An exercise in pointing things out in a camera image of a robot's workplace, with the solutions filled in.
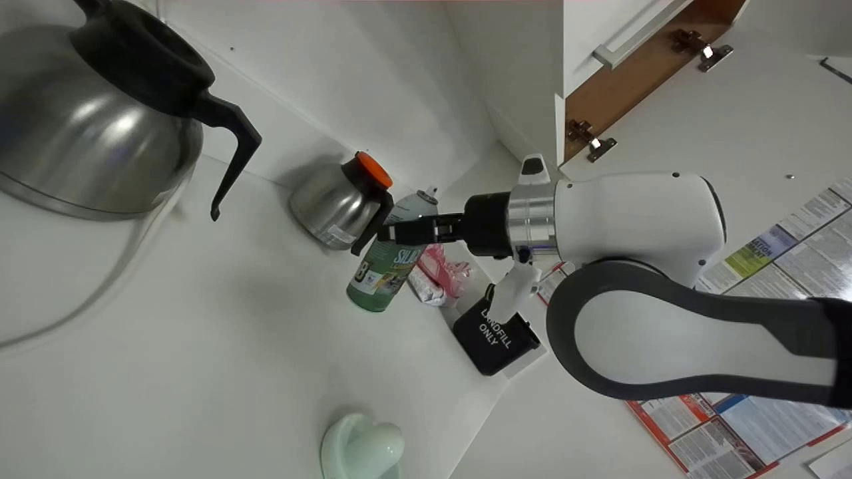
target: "black object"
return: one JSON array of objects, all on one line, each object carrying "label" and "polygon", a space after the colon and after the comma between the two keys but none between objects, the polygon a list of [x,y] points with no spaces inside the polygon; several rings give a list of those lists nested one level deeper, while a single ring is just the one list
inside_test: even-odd
[{"label": "black object", "polygon": [[506,323],[485,319],[487,306],[490,293],[451,323],[451,334],[481,375],[495,375],[530,349],[538,349],[541,341],[518,314]]},{"label": "black object", "polygon": [[407,224],[389,224],[377,228],[377,238],[395,244],[430,244],[462,238],[473,254],[506,258],[510,254],[506,216],[507,192],[475,194],[466,201],[462,212],[422,216]]},{"label": "black object", "polygon": [[72,32],[76,52],[112,85],[140,104],[176,117],[194,117],[236,136],[236,152],[210,205],[217,205],[260,146],[238,106],[208,92],[214,75],[170,25],[125,0],[76,0],[87,21]]},{"label": "black object", "polygon": [[[698,375],[663,383],[616,383],[590,369],[574,343],[582,306],[608,290],[640,293],[719,321],[752,321],[795,355],[835,358],[832,387],[758,379],[738,375]],[[549,302],[549,337],[562,366],[589,387],[616,398],[656,398],[698,390],[731,390],[792,402],[852,406],[852,306],[844,301],[768,301],[704,294],[648,269],[603,261],[569,274]]]},{"label": "black object", "polygon": [[358,254],[394,210],[394,197],[381,182],[374,182],[374,177],[362,168],[357,157],[340,165],[340,169],[354,182],[354,188],[365,194],[365,198],[377,201],[374,216],[369,218],[365,232],[350,242],[350,254]]}]

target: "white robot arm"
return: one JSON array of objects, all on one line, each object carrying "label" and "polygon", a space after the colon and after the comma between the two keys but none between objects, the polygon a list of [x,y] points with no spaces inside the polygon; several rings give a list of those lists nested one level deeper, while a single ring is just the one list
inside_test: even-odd
[{"label": "white robot arm", "polygon": [[852,406],[849,302],[684,287],[723,244],[719,198],[698,176],[569,182],[550,180],[543,160],[530,157],[510,194],[470,197],[457,216],[390,224],[381,238],[466,238],[473,254],[510,254],[521,265],[498,285],[498,297],[501,287],[506,297],[530,287],[541,250],[579,265],[549,302],[549,341],[565,369],[599,394],[738,390]]}]

